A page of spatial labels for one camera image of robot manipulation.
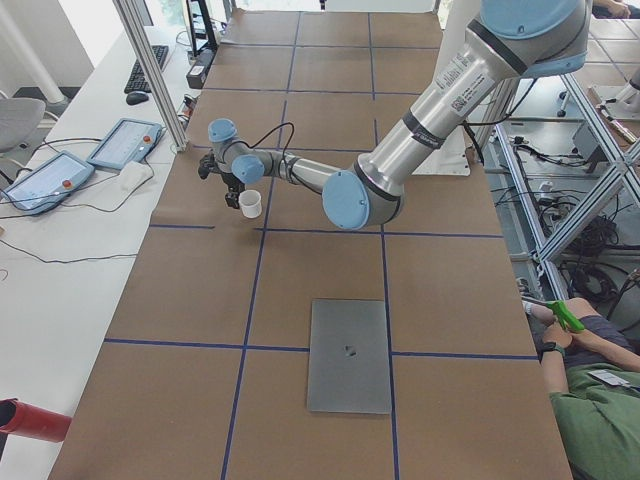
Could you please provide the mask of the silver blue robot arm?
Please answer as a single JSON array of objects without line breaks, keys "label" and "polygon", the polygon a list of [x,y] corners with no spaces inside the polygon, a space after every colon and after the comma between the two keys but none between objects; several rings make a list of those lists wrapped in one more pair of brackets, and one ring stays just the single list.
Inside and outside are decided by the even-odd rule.
[{"label": "silver blue robot arm", "polygon": [[208,127],[212,148],[198,174],[217,174],[230,188],[280,178],[320,195],[325,215],[339,228],[385,224],[399,215],[409,176],[500,82],[584,65],[591,13],[591,2],[580,0],[481,2],[449,63],[374,150],[348,169],[253,148],[221,118]]}]

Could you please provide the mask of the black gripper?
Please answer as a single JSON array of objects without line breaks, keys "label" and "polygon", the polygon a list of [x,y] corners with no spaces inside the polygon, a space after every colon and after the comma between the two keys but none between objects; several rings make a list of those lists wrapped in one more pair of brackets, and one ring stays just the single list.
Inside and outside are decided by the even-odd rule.
[{"label": "black gripper", "polygon": [[228,192],[225,194],[225,202],[227,206],[233,209],[238,209],[239,195],[244,191],[244,183],[233,173],[223,172],[221,174],[221,178],[228,189]]}]

